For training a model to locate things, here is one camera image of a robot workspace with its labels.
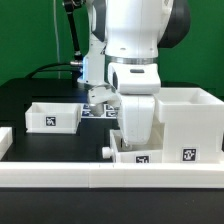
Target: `green backdrop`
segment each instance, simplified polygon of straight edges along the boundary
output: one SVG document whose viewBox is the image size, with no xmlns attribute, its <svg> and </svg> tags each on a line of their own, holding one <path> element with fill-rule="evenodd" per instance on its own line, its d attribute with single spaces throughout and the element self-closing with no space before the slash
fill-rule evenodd
<svg viewBox="0 0 224 224">
<path fill-rule="evenodd" d="M 73 48 L 61 3 L 57 0 L 61 60 L 69 61 Z M 177 47 L 160 50 L 160 77 L 163 81 L 193 82 L 223 97 L 224 1 L 189 0 L 189 6 L 190 33 Z M 81 49 L 86 53 L 88 27 L 85 8 L 78 10 L 75 18 Z M 0 84 L 24 77 L 35 68 L 56 61 L 53 0 L 1 1 Z"/>
</svg>

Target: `open white container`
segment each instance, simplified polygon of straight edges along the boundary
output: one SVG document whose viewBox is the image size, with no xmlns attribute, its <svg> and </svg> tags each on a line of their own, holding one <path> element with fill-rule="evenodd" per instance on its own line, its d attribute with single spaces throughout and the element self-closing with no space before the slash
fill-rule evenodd
<svg viewBox="0 0 224 224">
<path fill-rule="evenodd" d="M 9 146 L 12 144 L 12 128 L 0 128 L 0 160 L 5 155 Z"/>
<path fill-rule="evenodd" d="M 200 88 L 161 88 L 155 94 L 150 139 L 122 149 L 121 134 L 111 131 L 115 162 L 220 163 L 223 160 L 224 102 Z"/>
<path fill-rule="evenodd" d="M 27 133 L 74 134 L 81 121 L 81 106 L 75 103 L 32 103 L 25 116 Z"/>
<path fill-rule="evenodd" d="M 164 124 L 163 162 L 219 163 L 222 157 L 224 103 L 200 88 L 162 88 L 155 95 L 155 118 Z"/>
</svg>

